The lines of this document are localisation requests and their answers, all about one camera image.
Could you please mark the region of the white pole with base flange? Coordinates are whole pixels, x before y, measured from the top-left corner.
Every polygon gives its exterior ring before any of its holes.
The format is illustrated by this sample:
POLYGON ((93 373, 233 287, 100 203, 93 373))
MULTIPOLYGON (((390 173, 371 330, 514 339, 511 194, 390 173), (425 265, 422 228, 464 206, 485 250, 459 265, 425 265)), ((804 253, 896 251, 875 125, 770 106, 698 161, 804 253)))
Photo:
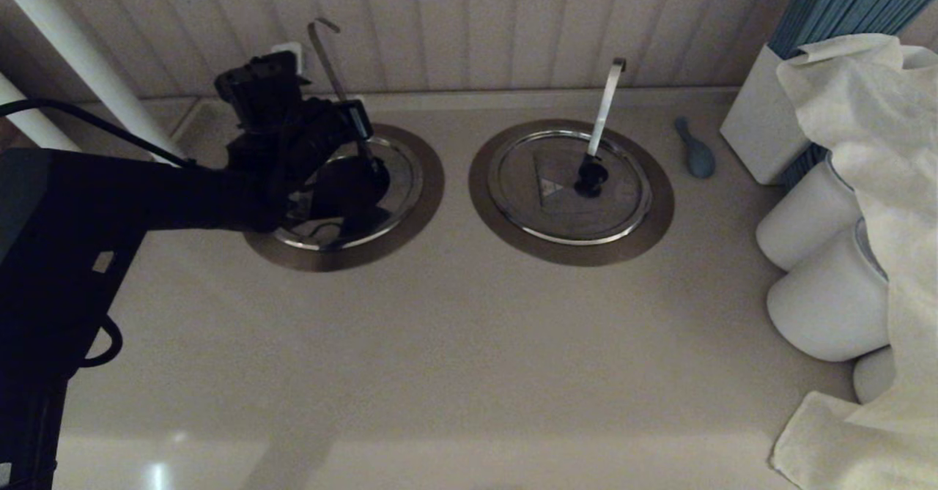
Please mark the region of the white pole with base flange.
POLYGON ((183 152, 170 141, 128 84, 98 52, 60 0, 13 0, 67 65, 97 95, 134 138, 143 140, 142 149, 175 166, 184 166, 183 152))

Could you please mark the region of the white square holder box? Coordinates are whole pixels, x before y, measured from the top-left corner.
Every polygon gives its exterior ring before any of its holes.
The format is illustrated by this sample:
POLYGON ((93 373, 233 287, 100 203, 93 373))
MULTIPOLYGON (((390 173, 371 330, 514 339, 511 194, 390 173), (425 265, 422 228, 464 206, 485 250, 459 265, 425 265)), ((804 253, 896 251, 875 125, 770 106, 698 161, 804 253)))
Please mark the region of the white square holder box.
POLYGON ((767 44, 761 46, 720 126, 720 134, 761 185, 783 183, 785 170, 810 146, 778 79, 781 63, 767 44))

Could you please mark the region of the cream cloth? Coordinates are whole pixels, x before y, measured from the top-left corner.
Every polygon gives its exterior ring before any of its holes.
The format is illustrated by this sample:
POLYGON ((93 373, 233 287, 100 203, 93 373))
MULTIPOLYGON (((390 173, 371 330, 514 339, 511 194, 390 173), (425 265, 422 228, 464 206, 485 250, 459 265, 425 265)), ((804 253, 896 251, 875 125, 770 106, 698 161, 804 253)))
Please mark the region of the cream cloth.
POLYGON ((895 376, 867 404, 809 393, 769 462, 797 490, 938 490, 938 55, 907 69, 897 37, 833 37, 776 74, 857 194, 889 279, 895 376))

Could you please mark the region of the small blue plastic spoon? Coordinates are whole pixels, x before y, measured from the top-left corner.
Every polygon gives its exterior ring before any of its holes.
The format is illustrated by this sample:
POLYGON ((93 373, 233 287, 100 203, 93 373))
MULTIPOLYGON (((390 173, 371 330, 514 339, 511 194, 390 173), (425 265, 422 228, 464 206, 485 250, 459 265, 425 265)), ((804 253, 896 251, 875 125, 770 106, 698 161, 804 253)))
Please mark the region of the small blue plastic spoon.
POLYGON ((709 179, 716 173, 716 157, 703 141, 691 133, 686 117, 678 116, 674 129, 684 144, 684 165, 689 174, 697 179, 709 179))

